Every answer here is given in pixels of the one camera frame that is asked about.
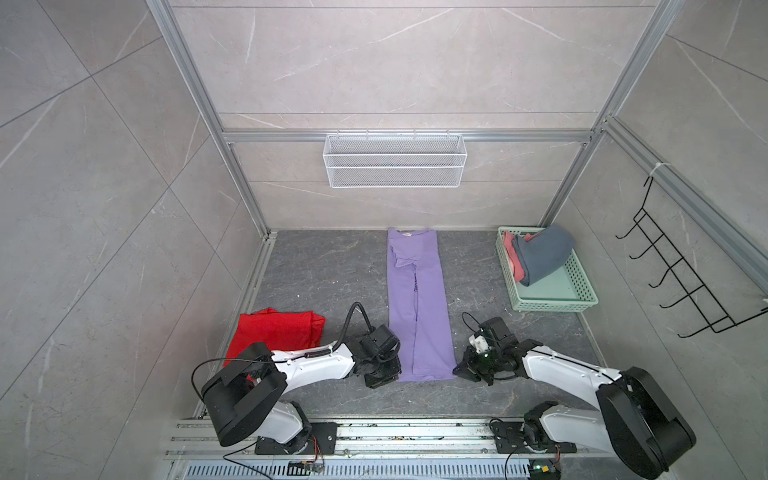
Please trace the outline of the purple t shirt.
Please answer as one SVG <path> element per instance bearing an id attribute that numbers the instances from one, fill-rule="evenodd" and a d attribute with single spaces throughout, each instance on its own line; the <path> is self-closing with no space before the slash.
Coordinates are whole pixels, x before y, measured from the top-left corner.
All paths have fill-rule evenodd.
<path id="1" fill-rule="evenodd" d="M 443 381 L 456 367 L 437 232 L 387 233 L 389 328 L 400 340 L 401 382 Z"/>

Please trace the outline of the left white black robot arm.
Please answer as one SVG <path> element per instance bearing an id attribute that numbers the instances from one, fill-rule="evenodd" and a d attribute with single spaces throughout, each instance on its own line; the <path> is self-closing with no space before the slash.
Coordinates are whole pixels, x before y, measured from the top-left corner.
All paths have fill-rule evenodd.
<path id="1" fill-rule="evenodd" d="M 326 380 L 363 375 L 375 389 L 398 379 L 400 340 L 385 325 L 372 328 L 353 346 L 337 340 L 300 351 L 272 351 L 265 343 L 247 347 L 200 389 L 219 445 L 251 437 L 258 454 L 295 454 L 306 448 L 313 424 L 284 394 Z"/>

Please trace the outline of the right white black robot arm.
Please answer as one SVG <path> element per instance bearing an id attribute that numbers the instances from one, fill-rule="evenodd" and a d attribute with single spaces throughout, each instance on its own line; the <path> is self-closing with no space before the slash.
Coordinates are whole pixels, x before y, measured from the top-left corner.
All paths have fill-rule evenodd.
<path id="1" fill-rule="evenodd" d="M 472 334 L 456 376 L 489 386 L 517 378 L 543 382 L 589 405 L 544 401 L 519 420 L 490 419 L 499 452 L 560 455 L 584 446 L 656 479 L 696 445 L 692 427 L 646 370 L 600 367 L 535 340 L 520 341 L 499 317 L 478 322 L 463 313 L 462 320 Z"/>

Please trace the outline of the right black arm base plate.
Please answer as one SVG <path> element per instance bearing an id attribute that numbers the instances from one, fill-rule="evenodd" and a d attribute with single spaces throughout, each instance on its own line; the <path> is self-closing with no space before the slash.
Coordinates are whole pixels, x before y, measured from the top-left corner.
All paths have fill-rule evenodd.
<path id="1" fill-rule="evenodd" d="M 500 454 L 571 454 L 577 447 L 569 442 L 555 442 L 545 432 L 539 420 L 504 421 L 492 418 L 488 427 Z"/>

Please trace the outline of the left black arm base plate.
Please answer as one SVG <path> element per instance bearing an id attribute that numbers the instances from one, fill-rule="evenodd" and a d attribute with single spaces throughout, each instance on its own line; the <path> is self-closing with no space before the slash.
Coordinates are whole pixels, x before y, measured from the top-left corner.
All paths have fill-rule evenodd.
<path id="1" fill-rule="evenodd" d="M 335 453 L 339 424 L 313 422 L 293 440 L 280 444 L 273 439 L 259 438 L 254 447 L 256 455 L 330 455 Z"/>

